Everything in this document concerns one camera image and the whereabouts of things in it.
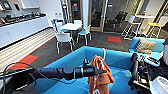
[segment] doorway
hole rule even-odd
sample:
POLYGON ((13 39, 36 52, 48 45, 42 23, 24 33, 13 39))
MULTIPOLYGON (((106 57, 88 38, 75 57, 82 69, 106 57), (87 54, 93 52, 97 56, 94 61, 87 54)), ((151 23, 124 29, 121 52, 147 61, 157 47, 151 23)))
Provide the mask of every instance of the doorway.
POLYGON ((89 25, 91 31, 103 31, 107 0, 89 0, 89 25))
POLYGON ((82 17, 82 0, 67 0, 70 23, 74 20, 83 20, 82 17))

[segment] floor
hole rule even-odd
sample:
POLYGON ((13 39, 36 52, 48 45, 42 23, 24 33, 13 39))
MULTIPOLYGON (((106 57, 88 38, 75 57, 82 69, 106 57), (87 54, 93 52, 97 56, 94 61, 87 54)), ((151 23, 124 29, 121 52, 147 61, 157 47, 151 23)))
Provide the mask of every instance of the floor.
MULTIPOLYGON (((117 51, 124 51, 128 52, 129 45, 131 43, 131 40, 124 40, 123 36, 121 36, 120 29, 118 29, 119 32, 94 32, 92 31, 92 40, 89 40, 88 35, 88 46, 91 47, 99 47, 99 48, 106 48, 111 50, 117 50, 117 51), (108 36, 116 36, 120 37, 121 42, 112 42, 108 41, 108 36)), ((159 38, 165 39, 168 37, 168 32, 161 31, 159 38)), ((79 39, 79 43, 75 44, 73 46, 73 50, 76 50, 82 46, 85 46, 85 40, 84 37, 81 37, 79 39)), ((71 53, 70 45, 69 43, 63 43, 63 45, 59 45, 60 47, 60 54, 57 54, 56 49, 56 38, 54 37, 49 42, 44 44, 39 49, 35 50, 31 55, 38 56, 38 58, 31 64, 34 67, 40 68, 44 67, 59 58, 71 53)))

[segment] yellow chair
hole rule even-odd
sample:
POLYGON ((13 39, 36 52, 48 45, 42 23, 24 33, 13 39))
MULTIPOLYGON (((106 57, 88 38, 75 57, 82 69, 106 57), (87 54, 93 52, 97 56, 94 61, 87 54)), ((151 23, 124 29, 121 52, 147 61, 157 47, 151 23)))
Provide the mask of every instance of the yellow chair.
POLYGON ((129 38, 127 38, 127 36, 128 36, 128 33, 130 32, 131 28, 133 27, 133 25, 138 25, 138 26, 137 26, 137 28, 136 28, 136 31, 131 30, 131 34, 134 33, 135 36, 137 36, 137 31, 138 31, 138 29, 139 29, 141 23, 133 22, 134 19, 135 19, 135 16, 130 15, 129 20, 128 20, 128 24, 127 24, 127 26, 125 27, 124 31, 121 33, 121 35, 124 36, 124 39, 129 39, 129 38))
POLYGON ((168 22, 168 17, 167 16, 162 16, 159 20, 159 23, 148 23, 148 26, 152 26, 152 29, 149 31, 149 33, 147 33, 147 35, 145 35, 146 37, 148 37, 150 34, 150 38, 154 35, 156 38, 159 37, 159 34, 160 34, 160 30, 163 26, 165 26, 165 24, 168 22), (158 32, 156 33, 154 31, 154 28, 155 27, 159 27, 159 30, 158 32))

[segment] rug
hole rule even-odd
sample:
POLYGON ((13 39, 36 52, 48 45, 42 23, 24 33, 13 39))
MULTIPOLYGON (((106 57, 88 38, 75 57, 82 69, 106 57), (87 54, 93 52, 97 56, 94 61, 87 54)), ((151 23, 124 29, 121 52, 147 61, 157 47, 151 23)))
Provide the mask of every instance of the rug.
POLYGON ((121 39, 120 37, 116 37, 116 36, 108 36, 108 41, 121 42, 121 39))
MULTIPOLYGON (((35 61, 38 57, 37 56, 32 56, 32 55, 27 55, 24 58, 22 58, 18 62, 23 62, 26 64, 31 64, 33 61, 35 61)), ((21 63, 16 63, 15 65, 12 65, 9 69, 25 69, 28 65, 21 64, 21 63)))

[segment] white chair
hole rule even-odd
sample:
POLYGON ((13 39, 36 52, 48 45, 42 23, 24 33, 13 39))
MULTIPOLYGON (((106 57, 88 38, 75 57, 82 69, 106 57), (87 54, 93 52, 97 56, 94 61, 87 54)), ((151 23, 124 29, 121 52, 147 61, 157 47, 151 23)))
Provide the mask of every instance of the white chair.
POLYGON ((90 26, 91 26, 91 25, 89 25, 88 27, 84 28, 84 30, 82 30, 82 31, 80 31, 80 32, 78 33, 77 43, 78 43, 79 35, 83 35, 83 36, 85 36, 85 42, 86 42, 86 45, 87 45, 87 37, 86 37, 86 35, 90 33, 90 26))
POLYGON ((150 34, 150 38, 154 35, 156 38, 159 37, 160 34, 160 30, 163 26, 165 26, 165 24, 168 22, 168 17, 167 16, 162 16, 159 20, 159 23, 148 23, 148 26, 152 26, 152 29, 149 31, 148 34, 145 34, 146 37, 148 37, 150 34), (157 32, 157 34, 155 34, 156 32, 154 31, 155 27, 159 27, 159 31, 157 32))
POLYGON ((133 30, 132 30, 132 31, 131 31, 131 34, 134 33, 135 36, 137 36, 137 31, 138 31, 138 29, 139 29, 141 23, 135 23, 135 22, 133 22, 134 19, 135 19, 135 16, 132 16, 132 15, 131 15, 131 16, 129 17, 128 24, 127 24, 127 26, 125 27, 124 31, 121 33, 121 35, 124 36, 124 39, 127 39, 128 33, 130 32, 130 30, 131 30, 131 28, 133 27, 133 25, 138 25, 138 27, 137 27, 136 31, 133 31, 133 30))
POLYGON ((68 32, 68 30, 66 30, 66 29, 60 29, 61 26, 62 26, 62 22, 56 23, 56 27, 57 27, 58 32, 68 32))
POLYGON ((81 24, 82 26, 82 21, 81 20, 74 20, 74 24, 81 24))
POLYGON ((82 24, 81 20, 74 20, 74 24, 82 24))
POLYGON ((69 33, 55 33, 55 36, 57 38, 57 51, 58 51, 58 54, 59 54, 59 43, 62 43, 62 42, 69 42, 70 46, 71 46, 71 51, 73 51, 72 43, 71 43, 72 37, 69 37, 70 36, 69 33))

